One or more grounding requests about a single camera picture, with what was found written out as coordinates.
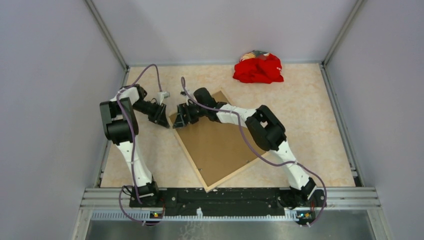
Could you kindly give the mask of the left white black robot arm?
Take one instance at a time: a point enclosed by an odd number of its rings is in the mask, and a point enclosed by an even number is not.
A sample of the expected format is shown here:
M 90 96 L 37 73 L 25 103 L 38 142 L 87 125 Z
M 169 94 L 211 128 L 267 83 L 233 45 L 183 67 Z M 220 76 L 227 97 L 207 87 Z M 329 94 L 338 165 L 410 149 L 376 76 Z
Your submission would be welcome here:
M 154 207 L 161 198 L 138 145 L 139 125 L 135 112 L 145 114 L 153 124 L 167 129 L 170 127 L 166 105 L 156 100 L 147 101 L 146 96 L 147 92 L 139 84 L 129 85 L 122 87 L 114 98 L 99 105 L 104 134 L 120 150 L 131 173 L 132 207 Z

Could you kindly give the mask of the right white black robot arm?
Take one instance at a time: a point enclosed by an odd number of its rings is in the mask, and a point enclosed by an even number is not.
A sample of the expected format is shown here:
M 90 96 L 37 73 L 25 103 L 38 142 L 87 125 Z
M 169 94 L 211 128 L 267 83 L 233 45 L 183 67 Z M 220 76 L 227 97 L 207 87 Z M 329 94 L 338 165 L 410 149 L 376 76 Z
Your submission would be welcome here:
M 314 198 L 317 184 L 310 176 L 311 172 L 301 165 L 291 151 L 286 129 L 275 114 L 266 105 L 258 108 L 242 108 L 228 102 L 217 101 L 205 88 L 197 89 L 193 95 L 182 90 L 186 102 L 177 106 L 174 129 L 184 128 L 206 117 L 212 122 L 233 124 L 240 130 L 246 128 L 254 143 L 263 151 L 272 153 L 279 160 L 267 164 L 282 167 L 287 175 L 293 200 L 299 206 L 307 206 Z

